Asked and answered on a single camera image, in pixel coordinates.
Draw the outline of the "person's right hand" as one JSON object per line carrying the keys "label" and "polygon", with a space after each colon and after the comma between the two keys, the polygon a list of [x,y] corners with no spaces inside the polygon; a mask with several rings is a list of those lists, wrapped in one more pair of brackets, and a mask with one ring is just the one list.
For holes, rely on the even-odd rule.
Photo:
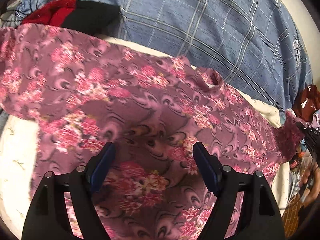
{"label": "person's right hand", "polygon": [[319,168],[316,162],[306,168],[299,185],[299,194],[303,207],[307,207],[312,204],[319,195]]}

